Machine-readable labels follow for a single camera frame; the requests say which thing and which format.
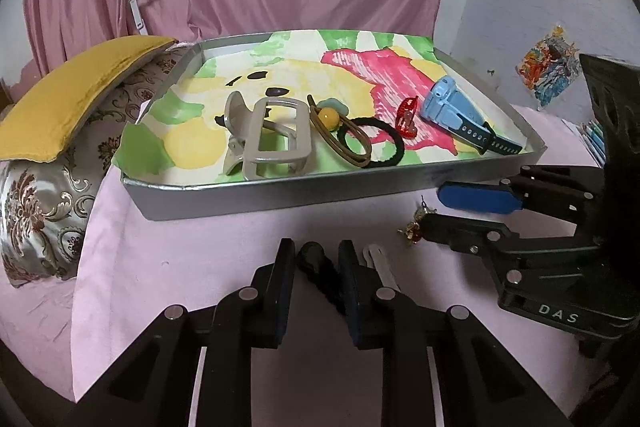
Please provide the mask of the red small hair clip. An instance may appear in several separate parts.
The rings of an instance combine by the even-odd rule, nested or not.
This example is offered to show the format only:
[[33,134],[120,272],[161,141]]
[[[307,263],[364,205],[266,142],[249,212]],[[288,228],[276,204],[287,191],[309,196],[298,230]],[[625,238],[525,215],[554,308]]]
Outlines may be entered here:
[[416,124],[414,123],[418,102],[419,98],[417,96],[409,96],[409,98],[404,98],[398,106],[395,129],[401,138],[413,140],[418,135],[418,129],[416,129]]

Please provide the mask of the pink bed sheet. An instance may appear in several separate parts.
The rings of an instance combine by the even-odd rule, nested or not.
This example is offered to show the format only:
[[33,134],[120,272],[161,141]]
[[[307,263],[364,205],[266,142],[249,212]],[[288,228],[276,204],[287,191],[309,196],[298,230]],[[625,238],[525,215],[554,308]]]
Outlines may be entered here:
[[[567,333],[498,307],[482,260],[400,229],[433,191],[186,221],[142,216],[116,169],[92,208],[77,277],[1,286],[1,378],[35,426],[58,425],[154,317],[180,303],[201,309],[246,285],[281,239],[311,260],[335,259],[344,239],[419,305],[468,307],[564,413],[600,374]],[[382,357],[352,345],[346,323],[307,277],[296,277],[278,350],[254,354],[257,426],[375,426]]]

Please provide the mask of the grey claw hair clip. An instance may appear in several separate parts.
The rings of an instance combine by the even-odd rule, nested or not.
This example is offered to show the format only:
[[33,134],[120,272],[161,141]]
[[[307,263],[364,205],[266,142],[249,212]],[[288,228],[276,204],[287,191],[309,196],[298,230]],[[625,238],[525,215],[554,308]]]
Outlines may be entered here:
[[305,102],[275,96],[265,96],[249,108],[242,93],[233,91],[224,108],[229,132],[224,174],[240,169],[246,181],[258,181],[265,167],[274,165],[300,173],[312,152],[309,113]]

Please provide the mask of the stack of books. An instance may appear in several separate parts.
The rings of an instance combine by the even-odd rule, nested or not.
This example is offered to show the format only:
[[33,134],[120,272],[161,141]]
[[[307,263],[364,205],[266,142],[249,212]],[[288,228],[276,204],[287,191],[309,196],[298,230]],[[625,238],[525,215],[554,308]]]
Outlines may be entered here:
[[603,129],[595,120],[590,120],[587,124],[573,124],[572,122],[562,119],[570,132],[582,141],[592,159],[603,168],[606,163],[606,152],[604,144]]

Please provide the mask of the white hair clip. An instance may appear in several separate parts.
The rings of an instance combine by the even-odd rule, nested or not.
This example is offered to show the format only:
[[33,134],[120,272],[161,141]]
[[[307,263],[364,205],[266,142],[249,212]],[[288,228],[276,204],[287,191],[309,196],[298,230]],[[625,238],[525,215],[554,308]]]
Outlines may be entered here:
[[367,267],[378,273],[378,278],[383,287],[393,289],[393,291],[400,291],[396,277],[392,269],[390,269],[390,260],[388,260],[386,251],[381,245],[369,244],[364,246],[362,257]]

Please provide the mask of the black wavy hair clip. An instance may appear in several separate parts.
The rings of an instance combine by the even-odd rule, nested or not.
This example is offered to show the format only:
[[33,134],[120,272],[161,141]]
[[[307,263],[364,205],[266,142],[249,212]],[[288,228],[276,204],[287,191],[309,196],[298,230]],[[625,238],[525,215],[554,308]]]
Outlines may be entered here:
[[296,255],[296,265],[336,311],[344,314],[345,294],[341,275],[323,247],[317,242],[305,243]]

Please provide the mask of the grey cardboard tray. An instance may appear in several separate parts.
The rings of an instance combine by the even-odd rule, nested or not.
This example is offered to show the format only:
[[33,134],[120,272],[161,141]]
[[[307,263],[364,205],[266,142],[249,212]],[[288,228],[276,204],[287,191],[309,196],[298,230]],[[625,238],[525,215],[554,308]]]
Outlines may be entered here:
[[[265,41],[271,34],[273,32],[222,37],[195,43],[183,55],[151,103],[166,91],[171,80],[181,74],[182,61],[190,56],[194,48],[244,51]],[[537,160],[544,153],[544,141],[510,104],[492,93],[480,78],[465,72],[451,57],[436,49],[435,53],[442,65],[469,80],[472,86],[506,112],[525,136],[527,147],[524,152],[510,156],[485,154],[475,159],[450,160],[427,165],[359,168],[352,171],[191,186],[137,181],[120,172],[122,184],[144,217],[156,221],[178,220],[416,191],[448,179],[484,181],[517,172],[521,165]]]

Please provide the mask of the yellow pillow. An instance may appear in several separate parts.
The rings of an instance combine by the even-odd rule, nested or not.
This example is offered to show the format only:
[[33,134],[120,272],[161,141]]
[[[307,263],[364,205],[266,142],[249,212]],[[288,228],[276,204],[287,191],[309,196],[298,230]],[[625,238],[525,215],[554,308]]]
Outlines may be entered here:
[[176,43],[127,36],[81,52],[41,78],[1,121],[1,159],[51,162],[122,80]]

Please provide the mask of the colourful wall sticker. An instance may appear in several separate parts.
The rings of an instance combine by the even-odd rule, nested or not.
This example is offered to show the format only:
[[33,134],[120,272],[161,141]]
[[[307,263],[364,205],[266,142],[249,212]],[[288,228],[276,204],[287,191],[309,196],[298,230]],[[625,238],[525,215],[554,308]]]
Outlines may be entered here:
[[582,75],[578,47],[560,24],[527,51],[515,70],[539,108],[549,106]]

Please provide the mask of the floral satin pillow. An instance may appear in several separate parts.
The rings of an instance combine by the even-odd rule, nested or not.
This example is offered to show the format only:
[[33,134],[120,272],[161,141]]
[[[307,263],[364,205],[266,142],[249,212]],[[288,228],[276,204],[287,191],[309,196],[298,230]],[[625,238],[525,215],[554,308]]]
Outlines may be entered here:
[[172,46],[122,80],[55,161],[2,162],[1,261],[12,286],[76,275],[90,212],[122,130],[137,121],[187,50]]

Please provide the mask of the colourful painted paper liner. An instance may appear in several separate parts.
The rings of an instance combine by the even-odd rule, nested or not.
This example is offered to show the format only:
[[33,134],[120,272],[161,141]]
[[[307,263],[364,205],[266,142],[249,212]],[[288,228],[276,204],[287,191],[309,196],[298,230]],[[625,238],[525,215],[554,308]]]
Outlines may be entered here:
[[523,132],[426,37],[277,31],[244,51],[194,48],[114,164],[191,186],[524,152]]

